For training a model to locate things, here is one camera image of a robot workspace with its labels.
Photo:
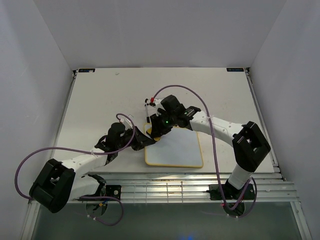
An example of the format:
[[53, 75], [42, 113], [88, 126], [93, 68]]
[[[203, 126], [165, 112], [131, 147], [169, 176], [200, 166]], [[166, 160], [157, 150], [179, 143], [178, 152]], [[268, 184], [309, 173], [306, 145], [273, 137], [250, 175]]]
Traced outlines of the yellow black whiteboard eraser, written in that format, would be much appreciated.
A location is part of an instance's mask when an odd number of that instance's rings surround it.
[[149, 135], [156, 142], [158, 142], [161, 139], [161, 137], [152, 137], [151, 136], [151, 133], [152, 133], [152, 128], [151, 127], [146, 130], [146, 133], [147, 133], [147, 135]]

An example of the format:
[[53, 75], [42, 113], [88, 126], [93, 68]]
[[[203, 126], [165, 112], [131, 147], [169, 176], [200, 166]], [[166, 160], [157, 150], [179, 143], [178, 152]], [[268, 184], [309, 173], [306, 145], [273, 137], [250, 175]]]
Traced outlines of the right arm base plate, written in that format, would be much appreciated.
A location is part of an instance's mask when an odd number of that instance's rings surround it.
[[[222, 184], [222, 190], [226, 200], [237, 200], [242, 194], [245, 187], [236, 189], [232, 185]], [[209, 189], [205, 192], [209, 194], [210, 200], [222, 200], [222, 194], [218, 184], [210, 184]], [[255, 198], [254, 186], [250, 183], [242, 196], [243, 200], [253, 200]]]

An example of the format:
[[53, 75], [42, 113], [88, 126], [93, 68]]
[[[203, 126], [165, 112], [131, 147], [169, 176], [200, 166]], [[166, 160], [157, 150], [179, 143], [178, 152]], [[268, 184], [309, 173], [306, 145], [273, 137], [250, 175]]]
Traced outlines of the yellow framed whiteboard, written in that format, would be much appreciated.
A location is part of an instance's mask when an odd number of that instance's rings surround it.
[[202, 168], [204, 160], [198, 133], [173, 127], [169, 133], [144, 148], [145, 163], [155, 167]]

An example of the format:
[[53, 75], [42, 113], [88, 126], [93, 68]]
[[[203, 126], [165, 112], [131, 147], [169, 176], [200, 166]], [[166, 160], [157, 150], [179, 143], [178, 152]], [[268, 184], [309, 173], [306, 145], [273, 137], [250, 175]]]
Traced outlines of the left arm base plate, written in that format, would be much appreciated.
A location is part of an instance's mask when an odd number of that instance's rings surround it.
[[100, 185], [93, 194], [87, 194], [78, 198], [79, 201], [96, 200], [107, 201], [104, 197], [112, 197], [120, 200], [122, 193], [121, 185]]

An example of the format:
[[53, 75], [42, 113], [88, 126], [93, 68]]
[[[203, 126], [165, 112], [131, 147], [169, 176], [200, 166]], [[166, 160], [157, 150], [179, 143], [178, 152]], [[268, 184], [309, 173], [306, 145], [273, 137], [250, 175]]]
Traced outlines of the wire whiteboard stand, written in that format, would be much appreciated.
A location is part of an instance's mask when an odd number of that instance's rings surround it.
[[149, 105], [149, 102], [150, 102], [150, 99], [146, 98], [144, 101], [144, 107], [145, 107], [145, 113], [146, 113], [146, 122], [150, 124], [151, 123], [150, 116], [153, 114], [156, 114], [157, 116], [159, 116], [160, 113], [158, 109], [162, 109], [163, 106], [161, 104], [160, 107], [154, 108]]

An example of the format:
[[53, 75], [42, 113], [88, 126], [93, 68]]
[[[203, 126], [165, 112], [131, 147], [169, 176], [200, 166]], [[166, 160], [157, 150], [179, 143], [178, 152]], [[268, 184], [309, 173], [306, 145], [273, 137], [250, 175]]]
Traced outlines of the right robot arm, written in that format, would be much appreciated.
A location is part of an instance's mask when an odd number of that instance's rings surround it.
[[151, 130], [148, 135], [151, 138], [160, 138], [173, 127], [180, 127], [210, 135], [233, 148], [236, 166], [221, 186], [224, 196], [228, 198], [237, 199], [248, 189], [248, 180], [271, 150], [255, 122], [241, 124], [211, 117], [198, 107], [185, 107], [174, 95], [163, 99], [152, 98], [149, 105], [156, 110], [149, 117]]

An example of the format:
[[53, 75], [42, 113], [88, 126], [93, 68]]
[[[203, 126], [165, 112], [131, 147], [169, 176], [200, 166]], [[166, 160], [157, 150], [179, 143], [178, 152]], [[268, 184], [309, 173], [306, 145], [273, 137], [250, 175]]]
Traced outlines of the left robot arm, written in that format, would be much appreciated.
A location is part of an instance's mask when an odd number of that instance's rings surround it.
[[109, 195], [107, 183], [91, 172], [111, 163], [120, 149], [139, 151], [155, 143], [137, 127], [126, 128], [123, 123], [113, 123], [88, 154], [62, 161], [48, 160], [32, 184], [29, 195], [52, 213], [59, 212], [70, 200], [82, 201], [86, 197], [101, 200]]

